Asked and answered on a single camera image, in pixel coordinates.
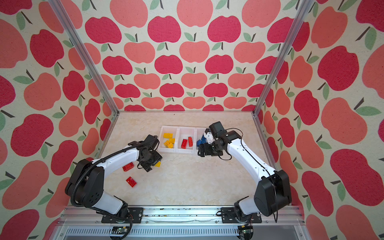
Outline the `white bin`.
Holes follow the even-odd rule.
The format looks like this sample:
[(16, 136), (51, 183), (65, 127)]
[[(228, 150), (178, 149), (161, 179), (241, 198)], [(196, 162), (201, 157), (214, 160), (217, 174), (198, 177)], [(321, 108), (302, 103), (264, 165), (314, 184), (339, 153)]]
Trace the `white bin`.
[(198, 140), (201, 140), (202, 136), (204, 135), (204, 132), (207, 128), (196, 128), (196, 137), (195, 137), (195, 140), (194, 140), (194, 149), (195, 149), (195, 152), (197, 155), (199, 155), (199, 149), (200, 149), (200, 145), (203, 145), (204, 147), (204, 144), (208, 144), (207, 142), (204, 143), (204, 144), (200, 144), (198, 147), (197, 147), (197, 141)]
[[(158, 150), (160, 152), (163, 152), (163, 153), (177, 153), (178, 152), (178, 141), (179, 141), (178, 140), (178, 133), (179, 133), (179, 130), (180, 130), (180, 128), (176, 127), (176, 126), (162, 126), (161, 127), (161, 131), (160, 131), (160, 135), (159, 135), (160, 145), (158, 147)], [(164, 143), (169, 139), (165, 139), (163, 137), (164, 133), (172, 133), (173, 134), (172, 139), (175, 139), (175, 143), (174, 143), (174, 147), (172, 149), (165, 147)]]
[(196, 152), (196, 128), (178, 127), (176, 150), (181, 154), (194, 154)]

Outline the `yellow round printed brick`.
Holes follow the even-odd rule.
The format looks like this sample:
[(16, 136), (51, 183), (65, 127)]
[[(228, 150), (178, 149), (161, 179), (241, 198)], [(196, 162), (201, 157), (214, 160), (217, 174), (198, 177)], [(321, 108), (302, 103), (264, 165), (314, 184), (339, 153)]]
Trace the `yellow round printed brick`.
[(169, 149), (172, 149), (174, 147), (174, 144), (171, 142), (171, 140), (167, 140), (165, 143), (164, 143), (165, 147), (169, 148)]

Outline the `red long brick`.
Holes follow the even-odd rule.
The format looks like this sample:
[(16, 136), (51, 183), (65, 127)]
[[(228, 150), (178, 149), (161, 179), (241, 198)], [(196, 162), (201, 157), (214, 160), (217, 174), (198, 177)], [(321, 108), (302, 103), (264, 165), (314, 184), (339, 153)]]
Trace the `red long brick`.
[(189, 147), (193, 146), (193, 139), (192, 139), (192, 137), (188, 137), (188, 143), (189, 143)]

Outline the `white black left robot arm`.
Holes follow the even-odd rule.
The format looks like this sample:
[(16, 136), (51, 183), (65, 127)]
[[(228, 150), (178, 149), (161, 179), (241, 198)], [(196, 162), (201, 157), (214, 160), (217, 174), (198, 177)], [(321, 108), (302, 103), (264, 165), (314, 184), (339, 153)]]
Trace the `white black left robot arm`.
[(70, 197), (74, 207), (85, 207), (102, 215), (111, 215), (120, 219), (127, 218), (128, 204), (104, 190), (105, 179), (122, 167), (139, 162), (146, 172), (152, 170), (162, 160), (157, 152), (160, 141), (157, 136), (148, 135), (143, 141), (133, 141), (115, 153), (92, 162), (81, 160), (77, 163), (65, 194)]

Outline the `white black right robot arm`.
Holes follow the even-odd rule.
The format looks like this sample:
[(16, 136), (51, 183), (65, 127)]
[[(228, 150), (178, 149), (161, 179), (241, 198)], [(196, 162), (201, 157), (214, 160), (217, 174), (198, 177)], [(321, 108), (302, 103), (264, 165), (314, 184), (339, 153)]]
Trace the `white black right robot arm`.
[(239, 222), (245, 222), (251, 215), (277, 215), (279, 210), (292, 203), (288, 174), (277, 171), (261, 160), (235, 131), (221, 135), (203, 134), (205, 142), (199, 144), (201, 157), (221, 157), (223, 153), (235, 158), (247, 170), (257, 187), (254, 196), (244, 197), (234, 203), (234, 212)]

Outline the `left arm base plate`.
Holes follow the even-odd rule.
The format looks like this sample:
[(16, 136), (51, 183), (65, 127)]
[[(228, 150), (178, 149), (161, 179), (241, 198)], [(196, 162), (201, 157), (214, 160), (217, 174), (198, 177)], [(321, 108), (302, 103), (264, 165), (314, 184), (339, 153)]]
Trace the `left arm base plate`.
[(127, 219), (131, 219), (133, 224), (140, 224), (143, 218), (144, 208), (128, 208), (128, 212), (125, 217), (121, 217), (124, 220), (120, 220), (117, 217), (103, 216), (101, 222), (103, 224), (129, 224)]

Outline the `aluminium front rail frame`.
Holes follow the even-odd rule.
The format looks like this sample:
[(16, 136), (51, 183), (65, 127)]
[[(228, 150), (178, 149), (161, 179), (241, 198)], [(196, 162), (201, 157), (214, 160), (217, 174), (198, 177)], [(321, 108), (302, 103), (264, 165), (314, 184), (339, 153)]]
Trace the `aluminium front rail frame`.
[(254, 214), (248, 223), (230, 217), (230, 206), (132, 206), (134, 222), (114, 223), (95, 212), (68, 207), (49, 240), (309, 240), (299, 208), (288, 206), (278, 218)]

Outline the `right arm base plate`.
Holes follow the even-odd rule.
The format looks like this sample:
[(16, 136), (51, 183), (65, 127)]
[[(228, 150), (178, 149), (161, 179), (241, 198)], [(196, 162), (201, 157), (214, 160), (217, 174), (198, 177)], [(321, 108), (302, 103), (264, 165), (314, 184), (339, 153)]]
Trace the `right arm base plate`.
[(221, 217), (224, 224), (262, 223), (262, 218), (259, 213), (245, 215), (234, 207), (223, 207), (216, 213), (216, 216)]

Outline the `right aluminium corner post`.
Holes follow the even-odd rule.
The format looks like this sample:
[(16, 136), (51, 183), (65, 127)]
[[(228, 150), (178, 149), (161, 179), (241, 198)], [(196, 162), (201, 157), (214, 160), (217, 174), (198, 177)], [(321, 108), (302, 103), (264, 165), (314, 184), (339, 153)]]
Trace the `right aluminium corner post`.
[(283, 42), (283, 45), (281, 47), (281, 50), (279, 51), (279, 55), (277, 56), (277, 60), (275, 61), (275, 64), (272, 68), (271, 73), (267, 77), (267, 81), (265, 83), (264, 89), (261, 93), (261, 96), (258, 99), (257, 105), (253, 111), (253, 118), (256, 119), (259, 111), (262, 108), (262, 105), (265, 103), (265, 100), (267, 98), (267, 95), (272, 88), (273, 82), (277, 79), (277, 74), (282, 68), (282, 65), (285, 61), (286, 56), (289, 54), (290, 50), (293, 50), (293, 42), (296, 39), (301, 26), (304, 23), (304, 20), (306, 19), (307, 15), (309, 14), (309, 11), (312, 7), (312, 5), (315, 3), (315, 1), (305, 0), (301, 1), (301, 5), (298, 8), (297, 14), (293, 20), (292, 26), (287, 34), (287, 37), (285, 41)]

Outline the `aluminium corner post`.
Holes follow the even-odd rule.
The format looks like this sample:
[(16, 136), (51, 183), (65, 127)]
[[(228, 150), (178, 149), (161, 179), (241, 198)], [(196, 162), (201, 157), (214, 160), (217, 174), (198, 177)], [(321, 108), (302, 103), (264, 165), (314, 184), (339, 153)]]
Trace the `aluminium corner post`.
[(256, 119), (259, 111), (262, 108), (262, 105), (265, 103), (265, 100), (267, 98), (267, 95), (272, 88), (273, 82), (277, 79), (277, 74), (282, 68), (282, 65), (285, 61), (286, 56), (289, 54), (290, 50), (293, 50), (293, 42), (296, 39), (301, 26), (304, 23), (304, 20), (306, 19), (307, 15), (309, 14), (309, 11), (312, 7), (312, 5), (315, 3), (315, 1), (305, 0), (301, 1), (301, 5), (298, 8), (297, 14), (293, 20), (292, 26), (287, 34), (287, 37), (285, 41), (283, 42), (283, 45), (281, 47), (281, 50), (279, 51), (279, 55), (277, 56), (277, 60), (275, 61), (275, 64), (272, 68), (271, 73), (267, 77), (267, 81), (265, 83), (264, 89), (261, 93), (261, 96), (258, 99), (257, 105), (253, 111), (253, 118)]
[(48, 1), (48, 2), (52, 7), (58, 20), (60, 21), (61, 25), (63, 26), (64, 30), (68, 34), (69, 39), (72, 41), (74, 47), (76, 48), (89, 74), (95, 81), (95, 84), (100, 90), (104, 100), (106, 101), (109, 108), (111, 109), (112, 115), (114, 117), (118, 117), (120, 114), (120, 111), (118, 110), (117, 105), (114, 102), (113, 97), (111, 96), (103, 78), (101, 77), (99, 71), (97, 70), (91, 55), (89, 54), (86, 46), (84, 45), (81, 38), (79, 37), (77, 30), (71, 21), (70, 16), (67, 14), (64, 8), (64, 5), (62, 4), (61, 1)]

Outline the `left aluminium corner post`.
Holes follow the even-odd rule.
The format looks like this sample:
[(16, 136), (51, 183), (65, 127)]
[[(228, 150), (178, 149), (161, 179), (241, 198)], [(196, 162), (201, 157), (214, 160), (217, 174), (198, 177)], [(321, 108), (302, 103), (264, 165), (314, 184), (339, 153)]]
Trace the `left aluminium corner post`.
[(111, 96), (103, 78), (101, 77), (99, 71), (97, 70), (91, 55), (89, 54), (86, 46), (84, 45), (81, 38), (79, 37), (77, 30), (71, 21), (70, 16), (67, 14), (64, 8), (64, 5), (62, 4), (61, 1), (48, 1), (48, 2), (52, 7), (58, 20), (60, 21), (61, 25), (63, 26), (64, 30), (68, 34), (69, 39), (72, 41), (74, 47), (76, 48), (89, 74), (95, 81), (95, 84), (100, 90), (104, 100), (106, 101), (109, 108), (111, 109), (112, 115), (114, 117), (118, 117), (120, 114), (120, 111), (118, 110), (117, 105), (114, 102), (113, 97)]

